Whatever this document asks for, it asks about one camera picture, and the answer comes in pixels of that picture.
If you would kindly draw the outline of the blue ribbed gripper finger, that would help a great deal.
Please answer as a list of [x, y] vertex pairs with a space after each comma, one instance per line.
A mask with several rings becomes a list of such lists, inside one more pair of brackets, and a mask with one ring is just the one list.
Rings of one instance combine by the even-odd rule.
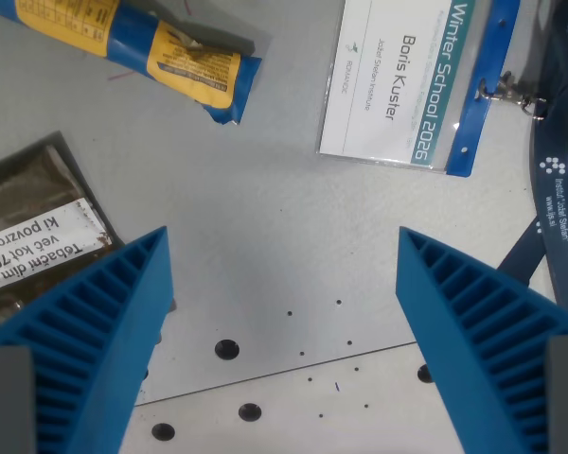
[[0, 347], [31, 353], [38, 452], [118, 452], [172, 301], [160, 227], [0, 326]]
[[464, 451], [549, 452], [545, 346], [568, 311], [406, 227], [396, 295]]

